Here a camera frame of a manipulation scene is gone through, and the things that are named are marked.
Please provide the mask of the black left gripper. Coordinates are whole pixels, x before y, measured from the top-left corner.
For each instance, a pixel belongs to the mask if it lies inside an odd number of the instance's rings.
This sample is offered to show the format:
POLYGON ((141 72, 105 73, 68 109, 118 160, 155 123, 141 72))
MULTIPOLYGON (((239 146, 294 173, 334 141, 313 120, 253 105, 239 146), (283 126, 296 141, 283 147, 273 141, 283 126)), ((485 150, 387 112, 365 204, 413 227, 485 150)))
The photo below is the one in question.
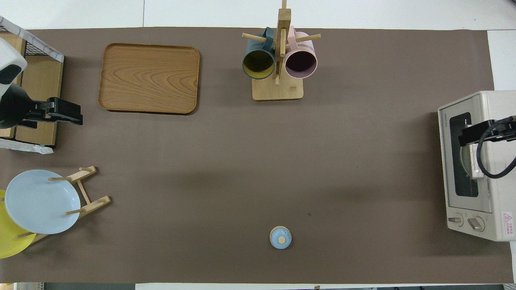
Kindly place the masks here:
MULTIPOLYGON (((37 128, 37 122, 46 120, 45 110, 38 108, 42 101, 31 99, 25 90, 16 84, 10 87, 1 97, 0 128, 8 129, 15 126, 37 128)), ((68 122, 83 125, 81 106, 57 97, 48 98, 48 121, 68 122)))

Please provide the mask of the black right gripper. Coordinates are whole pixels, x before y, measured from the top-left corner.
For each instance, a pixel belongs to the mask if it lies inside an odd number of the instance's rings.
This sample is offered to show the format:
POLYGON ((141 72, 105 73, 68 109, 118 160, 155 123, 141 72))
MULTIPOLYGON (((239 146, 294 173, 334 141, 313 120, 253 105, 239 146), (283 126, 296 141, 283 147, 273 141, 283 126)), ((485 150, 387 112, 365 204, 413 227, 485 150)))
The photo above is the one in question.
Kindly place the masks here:
POLYGON ((489 126, 492 126, 490 141, 493 143, 503 140, 511 142, 516 139, 515 116, 510 116, 497 121, 486 120, 477 124, 467 124, 459 136, 459 145, 464 147, 479 143, 489 126))

